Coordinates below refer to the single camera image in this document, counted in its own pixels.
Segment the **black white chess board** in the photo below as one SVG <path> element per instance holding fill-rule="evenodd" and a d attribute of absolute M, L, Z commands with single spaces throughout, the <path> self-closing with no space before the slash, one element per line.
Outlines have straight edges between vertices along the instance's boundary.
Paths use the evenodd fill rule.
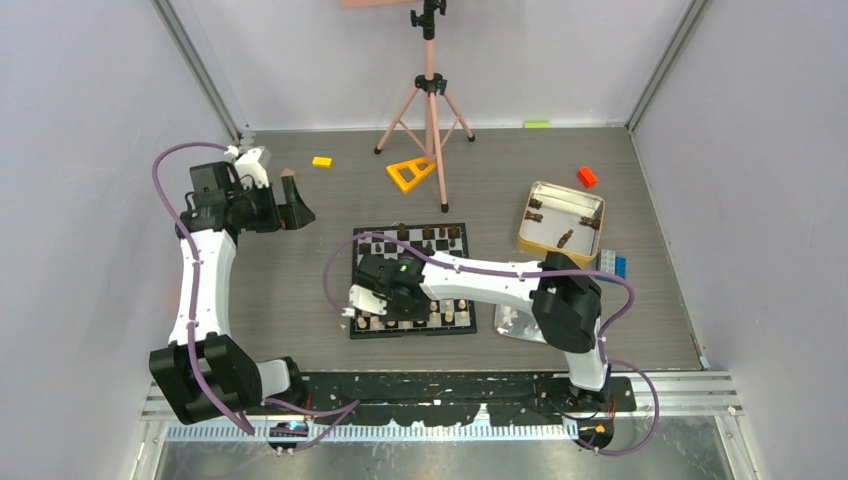
<path fill-rule="evenodd" d="M 432 300 L 429 315 L 420 321 L 388 321 L 385 316 L 357 316 L 350 320 L 352 340 L 410 335 L 464 335 L 477 332 L 475 304 L 467 297 L 450 297 L 428 290 L 444 272 L 407 250 L 409 246 L 441 261 L 469 257 L 464 223 L 397 224 L 356 227 L 352 246 L 352 283 L 386 298 L 393 283 L 418 283 Z"/>

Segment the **silver metal tray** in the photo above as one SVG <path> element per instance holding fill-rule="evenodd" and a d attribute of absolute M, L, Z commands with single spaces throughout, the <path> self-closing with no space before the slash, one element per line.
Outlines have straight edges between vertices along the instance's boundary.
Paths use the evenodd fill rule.
<path fill-rule="evenodd" d="M 496 332 L 502 336 L 546 344 L 541 328 L 534 317 L 512 307 L 497 305 L 494 311 L 493 326 Z"/>

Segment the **yellow tin box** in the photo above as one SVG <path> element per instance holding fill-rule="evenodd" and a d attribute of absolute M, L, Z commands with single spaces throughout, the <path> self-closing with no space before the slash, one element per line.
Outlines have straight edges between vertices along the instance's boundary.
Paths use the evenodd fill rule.
<path fill-rule="evenodd" d="M 600 196 L 536 181 L 521 209 L 516 246 L 540 258 L 549 252 L 563 253 L 579 267 L 588 268 L 601 250 L 605 210 Z M 557 241 L 569 229 L 574 230 L 573 236 L 558 249 Z"/>

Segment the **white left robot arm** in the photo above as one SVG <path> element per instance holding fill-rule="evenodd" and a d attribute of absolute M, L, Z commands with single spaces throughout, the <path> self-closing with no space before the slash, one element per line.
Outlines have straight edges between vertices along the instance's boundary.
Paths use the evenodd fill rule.
<path fill-rule="evenodd" d="M 307 398 L 290 357 L 255 362 L 232 338 L 230 279 L 241 233 L 297 230 L 315 219 L 293 175 L 280 178 L 283 203 L 259 166 L 218 161 L 189 171 L 192 190 L 175 229 L 183 279 L 175 326 L 166 347 L 149 355 L 149 370 L 184 425 L 237 415 L 268 398 L 284 414 Z"/>

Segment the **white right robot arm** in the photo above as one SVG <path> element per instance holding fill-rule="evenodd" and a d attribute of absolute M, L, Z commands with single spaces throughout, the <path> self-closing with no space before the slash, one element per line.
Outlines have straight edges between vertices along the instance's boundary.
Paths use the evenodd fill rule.
<path fill-rule="evenodd" d="M 432 302 L 470 300 L 508 307 L 533 320 L 544 341 L 563 352 L 571 397 L 596 410 L 611 395 L 609 363 L 599 345 L 602 290 L 564 254 L 537 262 L 494 262 L 444 252 L 402 252 L 395 259 L 366 254 L 348 293 L 348 312 L 386 321 L 412 321 Z"/>

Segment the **small yellow block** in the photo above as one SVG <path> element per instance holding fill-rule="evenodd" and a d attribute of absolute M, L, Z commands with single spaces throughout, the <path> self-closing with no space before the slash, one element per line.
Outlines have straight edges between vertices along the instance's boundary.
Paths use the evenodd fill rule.
<path fill-rule="evenodd" d="M 333 165 L 333 158 L 326 156 L 315 156 L 312 160 L 312 165 L 316 168 L 331 168 Z"/>

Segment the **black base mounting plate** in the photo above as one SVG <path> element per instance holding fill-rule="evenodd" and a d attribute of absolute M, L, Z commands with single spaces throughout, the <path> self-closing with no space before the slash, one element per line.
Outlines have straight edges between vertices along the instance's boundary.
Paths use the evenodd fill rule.
<path fill-rule="evenodd" d="M 344 422 L 356 426 L 465 426 L 481 413 L 498 427 L 553 425 L 636 409 L 626 377 L 579 394 L 565 373 L 530 371 L 306 372 L 277 398 L 314 411 L 352 405 Z"/>

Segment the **dark piece in tin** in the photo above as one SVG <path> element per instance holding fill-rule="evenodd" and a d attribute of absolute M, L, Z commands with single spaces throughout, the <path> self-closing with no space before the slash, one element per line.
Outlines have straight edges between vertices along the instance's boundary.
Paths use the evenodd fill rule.
<path fill-rule="evenodd" d="M 573 236 L 573 234 L 574 234 L 574 230 L 573 230 L 573 229 L 569 229 L 566 233 L 564 233 L 564 234 L 563 234 L 563 235 L 559 238 L 559 240 L 557 241 L 557 248 L 558 248 L 558 249 L 562 249 L 562 248 L 563 248 L 563 247 L 564 247 L 564 246 L 568 243 L 568 241 L 571 239 L 571 237 Z"/>

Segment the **blue lego brick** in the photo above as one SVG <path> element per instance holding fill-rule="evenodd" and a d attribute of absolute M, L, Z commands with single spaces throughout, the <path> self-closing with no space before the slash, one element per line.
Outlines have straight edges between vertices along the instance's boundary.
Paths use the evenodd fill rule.
<path fill-rule="evenodd" d="M 600 271 L 614 274 L 624 279 L 627 278 L 627 259 L 620 256 L 615 250 L 602 249 L 597 256 L 596 267 Z"/>

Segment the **red block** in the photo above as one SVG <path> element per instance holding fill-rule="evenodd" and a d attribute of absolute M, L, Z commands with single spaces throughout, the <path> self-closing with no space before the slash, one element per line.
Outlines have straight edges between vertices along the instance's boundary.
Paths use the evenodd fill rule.
<path fill-rule="evenodd" d="M 577 170 L 577 178 L 579 179 L 581 184 L 587 189 L 595 187 L 598 182 L 596 174 L 589 166 L 580 167 Z"/>

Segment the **yellow triangular frame block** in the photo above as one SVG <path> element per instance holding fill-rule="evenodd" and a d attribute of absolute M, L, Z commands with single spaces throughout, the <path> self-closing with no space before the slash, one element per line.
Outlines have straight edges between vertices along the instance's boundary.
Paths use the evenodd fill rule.
<path fill-rule="evenodd" d="M 436 169 L 436 161 L 426 157 L 410 159 L 386 166 L 389 178 L 404 194 L 418 186 Z"/>

